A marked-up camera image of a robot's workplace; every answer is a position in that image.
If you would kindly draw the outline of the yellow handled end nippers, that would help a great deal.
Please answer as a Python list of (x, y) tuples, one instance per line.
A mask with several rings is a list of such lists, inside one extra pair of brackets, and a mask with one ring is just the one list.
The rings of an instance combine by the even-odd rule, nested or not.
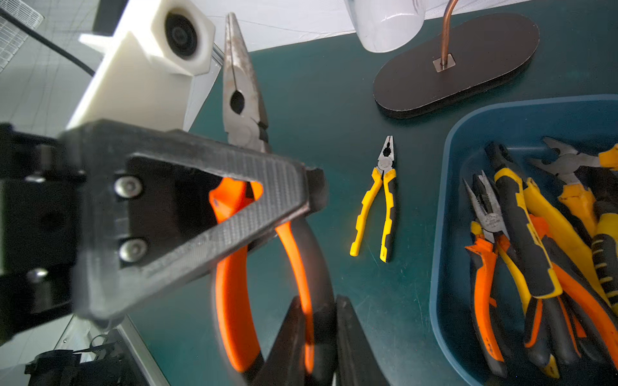
[(554, 138), (544, 137), (542, 141), (557, 153), (557, 159), (549, 162), (528, 158), (527, 162), (564, 183), (558, 201), (579, 220), (586, 231), (585, 241), (589, 242), (599, 222), (594, 204), (617, 197), (617, 146), (587, 154)]

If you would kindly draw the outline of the black metal glass stand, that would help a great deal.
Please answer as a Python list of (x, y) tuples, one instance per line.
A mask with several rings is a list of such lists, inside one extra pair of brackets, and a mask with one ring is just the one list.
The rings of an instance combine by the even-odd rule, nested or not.
[(452, 27), (444, 11), (440, 36), (395, 56), (378, 72), (373, 97), (387, 117), (406, 119), (503, 85), (524, 72), (540, 43), (538, 26), (521, 14), (487, 14)]

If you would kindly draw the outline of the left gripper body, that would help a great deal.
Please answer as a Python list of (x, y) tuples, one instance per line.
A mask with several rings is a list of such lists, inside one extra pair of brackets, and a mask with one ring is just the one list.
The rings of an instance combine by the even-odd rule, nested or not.
[(88, 314), (78, 159), (89, 127), (49, 138), (1, 125), (1, 342), (75, 312)]

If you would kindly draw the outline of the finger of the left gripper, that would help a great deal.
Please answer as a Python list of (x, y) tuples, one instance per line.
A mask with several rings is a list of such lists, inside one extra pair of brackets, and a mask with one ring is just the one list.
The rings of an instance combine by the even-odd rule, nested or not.
[[(225, 235), (209, 193), (239, 154), (182, 130), (158, 131), (99, 120), (78, 162), (85, 245), (80, 271), (92, 321), (114, 321), (141, 302), (205, 275), (223, 258)], [(322, 183), (313, 183), (324, 206)]]

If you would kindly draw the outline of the blue storage box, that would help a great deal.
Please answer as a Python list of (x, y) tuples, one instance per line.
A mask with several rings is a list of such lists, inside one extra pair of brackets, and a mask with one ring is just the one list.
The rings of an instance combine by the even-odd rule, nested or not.
[(598, 157), (617, 140), (614, 95), (487, 106), (447, 137), (430, 311), (471, 385), (614, 385), (617, 318), (601, 269), (531, 159), (564, 142)]

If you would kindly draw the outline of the yellow grey pliers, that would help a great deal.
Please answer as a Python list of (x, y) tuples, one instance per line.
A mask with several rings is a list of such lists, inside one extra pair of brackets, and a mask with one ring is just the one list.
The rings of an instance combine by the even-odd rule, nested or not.
[(495, 170), (493, 180), (508, 238), (521, 259), (521, 272), (531, 295), (537, 299), (549, 299), (563, 292), (550, 257), (530, 219), (529, 215), (534, 214), (547, 221), (560, 249), (577, 265), (595, 292), (607, 301), (593, 268), (591, 248), (571, 223), (544, 197), (537, 183), (514, 162), (505, 146), (491, 142), (485, 147), (485, 152)]

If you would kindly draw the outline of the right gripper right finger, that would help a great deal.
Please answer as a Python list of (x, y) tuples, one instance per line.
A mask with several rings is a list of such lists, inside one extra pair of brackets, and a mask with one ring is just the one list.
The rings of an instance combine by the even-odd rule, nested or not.
[(337, 385), (389, 385), (348, 297), (336, 297)]

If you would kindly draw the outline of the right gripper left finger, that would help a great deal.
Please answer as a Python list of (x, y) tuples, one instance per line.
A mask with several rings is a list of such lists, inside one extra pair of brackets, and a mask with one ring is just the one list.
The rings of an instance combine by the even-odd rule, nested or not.
[(274, 345), (252, 385), (304, 385), (306, 319), (298, 296), (294, 297)]

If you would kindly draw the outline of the black yellow striped pliers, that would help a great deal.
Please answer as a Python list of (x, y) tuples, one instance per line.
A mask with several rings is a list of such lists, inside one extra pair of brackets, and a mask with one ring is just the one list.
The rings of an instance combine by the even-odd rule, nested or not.
[(592, 260), (604, 294), (617, 314), (617, 177), (601, 167), (580, 167), (576, 175), (595, 197), (597, 226), (592, 237)]

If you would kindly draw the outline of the orange long nose pliers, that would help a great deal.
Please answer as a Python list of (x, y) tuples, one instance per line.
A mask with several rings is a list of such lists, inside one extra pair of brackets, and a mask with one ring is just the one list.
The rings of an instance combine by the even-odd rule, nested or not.
[(330, 385), (337, 368), (336, 299), (328, 265), (306, 213), (323, 172), (274, 156), (267, 113), (235, 14), (225, 24), (223, 123), (229, 147), (239, 154), (210, 192), (224, 256), (214, 268), (212, 306), (220, 351), (233, 379), (252, 385), (268, 355), (254, 327), (247, 281), (249, 246), (276, 233), (295, 275), (306, 319), (305, 383)]

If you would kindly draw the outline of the orange striped black pliers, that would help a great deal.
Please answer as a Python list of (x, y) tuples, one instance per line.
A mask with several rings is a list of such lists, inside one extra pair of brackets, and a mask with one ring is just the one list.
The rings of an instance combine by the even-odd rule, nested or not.
[(497, 302), (492, 297), (492, 284), (497, 264), (494, 234), (502, 229), (495, 210), (497, 202), (487, 206), (482, 199), (491, 186), (484, 175), (474, 175), (477, 189), (464, 182), (476, 220), (471, 223), (473, 244), (465, 249), (470, 257), (470, 310), (473, 328), (489, 370), (506, 378), (508, 369), (502, 349), (501, 328), (497, 318)]

